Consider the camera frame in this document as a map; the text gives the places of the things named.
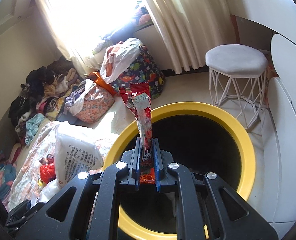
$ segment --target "white shelf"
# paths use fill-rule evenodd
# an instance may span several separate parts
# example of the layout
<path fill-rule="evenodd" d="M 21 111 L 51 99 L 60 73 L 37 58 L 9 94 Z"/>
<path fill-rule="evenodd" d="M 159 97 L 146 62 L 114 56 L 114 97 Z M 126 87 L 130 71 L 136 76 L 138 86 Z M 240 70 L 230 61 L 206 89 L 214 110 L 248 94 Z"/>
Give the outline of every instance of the white shelf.
<path fill-rule="evenodd" d="M 230 13 L 262 24 L 296 44 L 293 0 L 228 0 Z"/>

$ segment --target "dinosaur print bag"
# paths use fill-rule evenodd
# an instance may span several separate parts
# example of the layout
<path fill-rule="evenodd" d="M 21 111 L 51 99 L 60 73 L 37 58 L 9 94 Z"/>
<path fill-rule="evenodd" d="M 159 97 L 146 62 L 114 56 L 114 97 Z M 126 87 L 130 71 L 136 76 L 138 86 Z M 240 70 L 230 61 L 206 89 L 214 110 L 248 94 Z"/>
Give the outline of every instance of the dinosaur print bag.
<path fill-rule="evenodd" d="M 158 69 L 147 47 L 140 45 L 139 48 L 139 56 L 115 81 L 110 83 L 110 85 L 119 92 L 120 87 L 124 87 L 126 90 L 130 91 L 130 84 L 148 82 L 151 98 L 154 99 L 161 95 L 165 77 L 161 70 Z"/>

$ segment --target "blanket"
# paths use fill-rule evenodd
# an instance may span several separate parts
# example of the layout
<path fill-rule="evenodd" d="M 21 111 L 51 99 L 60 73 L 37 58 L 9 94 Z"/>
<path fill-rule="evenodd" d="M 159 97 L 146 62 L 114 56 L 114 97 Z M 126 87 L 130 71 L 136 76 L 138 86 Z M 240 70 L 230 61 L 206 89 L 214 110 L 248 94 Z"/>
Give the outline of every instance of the blanket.
<path fill-rule="evenodd" d="M 30 150 L 24 165 L 20 169 L 10 190 L 10 199 L 7 209 L 10 211 L 25 199 L 33 199 L 39 195 L 43 186 L 38 184 L 40 179 L 40 159 L 48 154 L 54 155 L 56 145 L 56 127 L 59 121 L 46 124 L 40 131 L 38 138 Z M 117 134 L 95 132 L 94 143 L 105 161 L 106 156 L 117 139 Z M 100 170 L 90 171 L 90 174 L 101 172 Z"/>

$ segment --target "sunlight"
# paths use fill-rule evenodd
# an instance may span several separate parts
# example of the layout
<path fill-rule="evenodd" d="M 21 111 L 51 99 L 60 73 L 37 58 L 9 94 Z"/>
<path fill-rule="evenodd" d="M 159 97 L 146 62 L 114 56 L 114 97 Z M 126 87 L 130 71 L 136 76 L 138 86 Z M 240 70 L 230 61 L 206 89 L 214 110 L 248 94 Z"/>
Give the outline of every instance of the sunlight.
<path fill-rule="evenodd" d="M 81 50 L 93 49 L 103 36 L 129 21 L 138 0 L 49 0 L 63 40 Z"/>

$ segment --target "white stool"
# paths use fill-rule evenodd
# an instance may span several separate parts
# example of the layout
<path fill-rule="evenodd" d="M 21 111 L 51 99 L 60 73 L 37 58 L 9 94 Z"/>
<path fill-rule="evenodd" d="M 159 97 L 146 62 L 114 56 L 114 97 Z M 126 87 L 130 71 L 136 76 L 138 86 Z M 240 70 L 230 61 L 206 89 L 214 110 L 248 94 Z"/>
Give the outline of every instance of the white stool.
<path fill-rule="evenodd" d="M 246 130 L 248 130 L 259 116 L 259 110 L 263 107 L 264 90 L 266 82 L 266 68 L 268 61 L 266 57 L 258 50 L 240 45 L 229 44 L 221 45 L 209 50 L 206 53 L 206 64 L 209 67 L 209 90 L 212 104 L 221 107 L 221 104 L 229 98 L 238 98 L 241 112 L 236 116 L 238 119 L 244 116 Z M 219 80 L 219 75 L 223 74 L 229 77 L 225 88 Z M 244 88 L 240 90 L 237 78 L 248 78 Z M 235 88 L 236 95 L 229 95 L 228 91 L 231 85 Z M 212 95 L 211 87 L 214 85 L 215 96 Z M 247 86 L 251 86 L 249 95 L 244 96 Z M 255 95 L 254 88 L 258 86 L 259 92 Z M 218 89 L 220 86 L 223 94 L 219 98 Z M 241 100 L 245 100 L 246 104 L 242 106 Z M 251 104 L 254 116 L 247 122 L 245 115 L 246 106 Z"/>

